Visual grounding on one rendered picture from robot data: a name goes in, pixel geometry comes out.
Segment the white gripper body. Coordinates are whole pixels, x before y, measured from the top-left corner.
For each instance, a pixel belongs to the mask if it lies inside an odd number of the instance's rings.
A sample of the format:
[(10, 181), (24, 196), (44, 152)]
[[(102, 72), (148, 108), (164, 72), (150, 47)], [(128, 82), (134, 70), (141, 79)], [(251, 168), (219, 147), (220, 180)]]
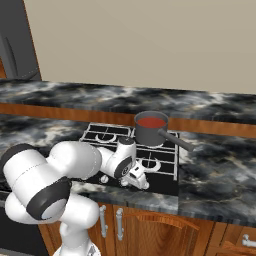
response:
[(128, 174), (125, 176), (125, 179), (129, 184), (138, 189), (146, 190), (149, 188), (149, 183), (144, 173), (144, 167), (140, 164), (136, 164), (133, 168), (131, 168)]

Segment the red marinara sauce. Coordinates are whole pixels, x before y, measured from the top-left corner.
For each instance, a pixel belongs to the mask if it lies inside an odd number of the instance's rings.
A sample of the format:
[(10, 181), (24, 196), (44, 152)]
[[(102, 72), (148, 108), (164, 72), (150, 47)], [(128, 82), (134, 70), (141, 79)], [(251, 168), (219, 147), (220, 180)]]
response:
[(140, 118), (137, 123), (145, 128), (161, 128), (166, 125), (163, 119), (154, 116)]

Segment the wooden drawer front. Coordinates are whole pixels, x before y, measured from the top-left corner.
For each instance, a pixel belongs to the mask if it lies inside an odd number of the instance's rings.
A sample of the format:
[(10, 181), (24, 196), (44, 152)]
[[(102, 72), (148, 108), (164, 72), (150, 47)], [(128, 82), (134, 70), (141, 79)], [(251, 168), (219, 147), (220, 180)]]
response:
[(256, 227), (216, 222), (204, 256), (256, 256), (256, 248), (242, 245), (244, 234), (256, 241)]

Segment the black hob with white grates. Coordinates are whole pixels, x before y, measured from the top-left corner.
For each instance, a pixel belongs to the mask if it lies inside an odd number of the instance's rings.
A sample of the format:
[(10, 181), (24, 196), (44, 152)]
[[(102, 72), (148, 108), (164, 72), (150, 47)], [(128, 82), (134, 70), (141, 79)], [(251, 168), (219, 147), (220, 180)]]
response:
[[(103, 123), (90, 123), (84, 131), (80, 141), (87, 142), (94, 147), (104, 147), (115, 151), (118, 139), (122, 136), (135, 138), (135, 128), (121, 125), (111, 125)], [(144, 167), (144, 173), (149, 183), (149, 188), (138, 189), (128, 184), (121, 186), (120, 181), (125, 177), (115, 179), (109, 174), (98, 172), (97, 175), (88, 179), (88, 183), (107, 185), (112, 187), (127, 188), (132, 191), (144, 190), (146, 192), (163, 195), (177, 196), (178, 187), (178, 161), (179, 147), (166, 140), (159, 147), (147, 147), (136, 143), (136, 160)], [(106, 175), (109, 181), (103, 184), (100, 178)]]

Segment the wooden cupboard door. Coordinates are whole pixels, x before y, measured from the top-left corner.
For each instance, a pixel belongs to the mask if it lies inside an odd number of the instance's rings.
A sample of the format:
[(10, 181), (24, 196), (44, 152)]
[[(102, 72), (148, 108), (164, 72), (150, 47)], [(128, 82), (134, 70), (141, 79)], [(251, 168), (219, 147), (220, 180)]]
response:
[(123, 239), (116, 256), (204, 256), (213, 222), (166, 213), (123, 209)]
[[(105, 223), (108, 226), (106, 237), (103, 237), (101, 234), (100, 221), (97, 221), (96, 225), (88, 230), (88, 234), (92, 242), (99, 248), (102, 256), (116, 256), (113, 207), (111, 204), (99, 203), (99, 206), (103, 205), (106, 206)], [(53, 256), (55, 251), (61, 246), (59, 227), (59, 222), (38, 225), (49, 256)]]

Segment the dark grey fridge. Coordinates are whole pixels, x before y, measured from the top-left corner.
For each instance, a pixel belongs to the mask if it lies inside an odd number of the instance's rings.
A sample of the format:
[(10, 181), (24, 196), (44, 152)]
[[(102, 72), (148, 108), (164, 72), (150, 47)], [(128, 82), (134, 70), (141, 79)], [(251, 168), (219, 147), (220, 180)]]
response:
[(0, 59), (8, 79), (41, 80), (23, 0), (0, 0)]

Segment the black dishwasher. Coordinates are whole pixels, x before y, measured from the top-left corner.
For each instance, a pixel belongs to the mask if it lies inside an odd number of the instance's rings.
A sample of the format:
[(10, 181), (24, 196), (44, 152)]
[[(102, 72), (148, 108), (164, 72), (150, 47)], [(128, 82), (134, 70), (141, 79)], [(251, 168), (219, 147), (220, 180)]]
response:
[(49, 256), (39, 228), (10, 220), (0, 200), (0, 249), (31, 256)]

